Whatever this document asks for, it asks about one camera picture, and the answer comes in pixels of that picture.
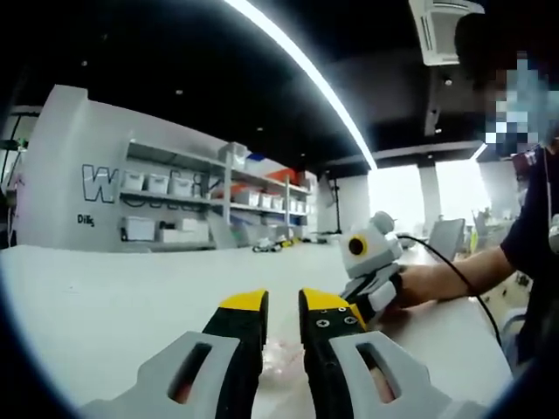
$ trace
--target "plastic bag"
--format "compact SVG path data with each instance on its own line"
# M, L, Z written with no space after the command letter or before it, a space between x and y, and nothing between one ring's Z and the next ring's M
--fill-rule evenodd
M264 365L261 380L286 384L305 376L303 346L285 340L268 339L262 353Z

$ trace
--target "air conditioner unit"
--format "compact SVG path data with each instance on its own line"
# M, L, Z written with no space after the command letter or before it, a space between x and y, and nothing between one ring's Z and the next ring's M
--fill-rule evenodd
M458 64L454 32L461 17L485 13L480 4L466 0L409 0L425 65Z

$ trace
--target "person's hand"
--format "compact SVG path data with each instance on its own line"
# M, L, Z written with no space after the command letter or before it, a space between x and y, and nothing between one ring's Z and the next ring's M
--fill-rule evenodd
M400 273L402 290L396 298L396 305L400 308L418 306L433 299L432 267L413 265Z

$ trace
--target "window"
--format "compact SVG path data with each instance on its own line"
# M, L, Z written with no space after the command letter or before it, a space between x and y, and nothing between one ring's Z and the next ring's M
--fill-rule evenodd
M436 170L440 205L446 220L465 218L471 223L472 212L491 207L476 161L442 161L436 164Z
M418 167L371 170L368 180L371 215L386 211L396 220L396 231L420 233L425 215Z

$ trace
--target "desk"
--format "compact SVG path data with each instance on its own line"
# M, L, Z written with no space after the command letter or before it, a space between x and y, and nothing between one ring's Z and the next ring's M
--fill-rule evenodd
M0 263L25 345L75 406L133 386L144 361L185 331L202 330L218 303L234 293L267 288L269 336L296 342L297 291L308 286L339 292L347 280L337 246L317 244L258 254L17 246L0 252ZM452 397L488 404L510 380L500 349L467 299L418 307L390 333ZM297 396L312 407L308 386L305 391ZM253 417L269 418L292 396L259 390Z

